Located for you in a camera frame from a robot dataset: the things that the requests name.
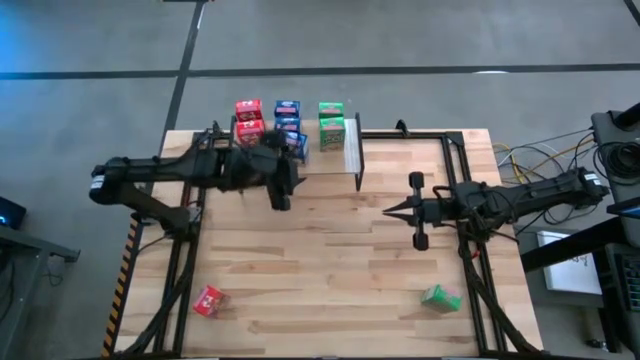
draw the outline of green cube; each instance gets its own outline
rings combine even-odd
[[[342,103],[319,103],[319,118],[344,117],[344,105]]]
[[[344,118],[331,117],[320,119],[320,151],[344,149],[346,134]]]
[[[426,307],[446,314],[460,310],[462,297],[455,291],[447,290],[442,285],[436,285],[425,291],[421,302]]]

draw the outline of wooden table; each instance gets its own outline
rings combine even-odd
[[[500,184],[488,131],[461,131],[473,179]],[[190,131],[168,132],[163,156],[183,153],[191,138]],[[410,171],[425,173],[427,189],[447,183],[441,146],[365,140],[364,156],[360,193],[352,175],[310,176],[289,212],[271,211],[264,189],[244,196],[208,191],[191,299],[210,284],[231,301],[219,319],[190,311],[183,356],[477,355],[454,230],[428,227],[431,248],[418,252],[412,228],[381,213],[410,193]],[[177,205],[181,190],[181,183],[158,183],[153,194]],[[511,226],[501,231],[512,234]],[[160,235],[147,228],[141,243]],[[157,310],[170,249],[171,241],[160,242],[138,256],[116,350],[129,346]],[[500,305],[541,348],[516,244],[494,237],[488,252]],[[463,294],[459,312],[439,315],[420,306],[424,290],[438,283]],[[486,308],[483,318],[495,349]]]

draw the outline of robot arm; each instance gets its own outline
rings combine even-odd
[[[289,195],[302,180],[288,155],[281,133],[265,134],[261,144],[248,148],[214,147],[223,138],[217,123],[177,158],[129,159],[116,157],[92,172],[89,197],[103,205],[122,204],[142,217],[160,222],[165,231],[186,231],[190,212],[170,207],[138,190],[134,183],[184,181],[194,187],[220,191],[266,185],[274,210],[290,208]]]
[[[454,188],[435,186],[436,199],[422,199],[424,187],[422,173],[409,175],[413,195],[404,202],[384,210],[387,216],[406,221],[416,228],[413,242],[417,250],[427,250],[429,241],[424,233],[424,224],[442,226],[442,221],[461,220],[466,232],[479,241],[487,241],[493,230],[505,223],[513,223],[518,217],[547,210],[560,204],[585,208],[596,205],[609,194],[609,189],[600,184],[598,177],[584,168],[572,169],[555,178],[506,188],[488,186],[486,183],[464,182]],[[440,191],[449,191],[451,197],[444,198]],[[413,214],[397,214],[394,211],[411,209]]]

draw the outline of red cube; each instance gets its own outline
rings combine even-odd
[[[213,286],[207,285],[202,290],[198,300],[193,304],[193,310],[203,316],[216,316],[218,309],[227,296]]]
[[[262,120],[262,101],[260,99],[236,102],[238,121]]]
[[[242,146],[254,146],[260,142],[264,135],[264,121],[236,121],[236,138]]]

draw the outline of gray floor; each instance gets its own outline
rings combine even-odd
[[[0,72],[177,69],[193,9],[0,0]],[[191,67],[640,62],[631,45],[638,41],[622,0],[218,0],[206,5]],[[0,173],[0,196],[29,209],[26,231],[82,249],[61,286],[43,280],[22,358],[99,354],[128,211],[91,203],[89,173],[111,156],[157,152],[174,82],[0,81],[0,165],[12,170]],[[336,100],[359,111],[365,128],[402,118],[414,128],[489,128],[494,141],[516,145],[631,106],[639,82],[638,72],[190,79],[176,127],[226,123],[242,98],[297,98],[306,115],[318,100]],[[579,138],[549,145],[564,149]],[[539,160],[520,156],[528,165]],[[564,227],[601,221],[602,208]],[[582,345],[579,329],[593,325],[593,311],[539,305],[536,315],[553,353],[631,358]]]

